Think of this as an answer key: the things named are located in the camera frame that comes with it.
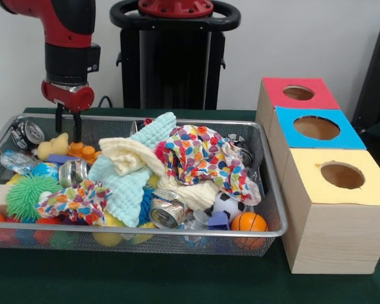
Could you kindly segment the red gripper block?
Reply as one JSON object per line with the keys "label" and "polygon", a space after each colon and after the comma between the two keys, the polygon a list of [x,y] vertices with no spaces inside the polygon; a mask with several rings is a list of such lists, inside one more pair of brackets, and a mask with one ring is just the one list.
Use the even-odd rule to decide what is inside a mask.
{"label": "red gripper block", "polygon": [[80,111],[89,109],[94,101],[94,91],[86,85],[75,87],[58,85],[47,80],[41,83],[42,95],[50,102],[57,103],[55,128],[58,134],[62,133],[63,107],[73,112],[75,122],[73,141],[80,143],[82,138],[82,119]]}

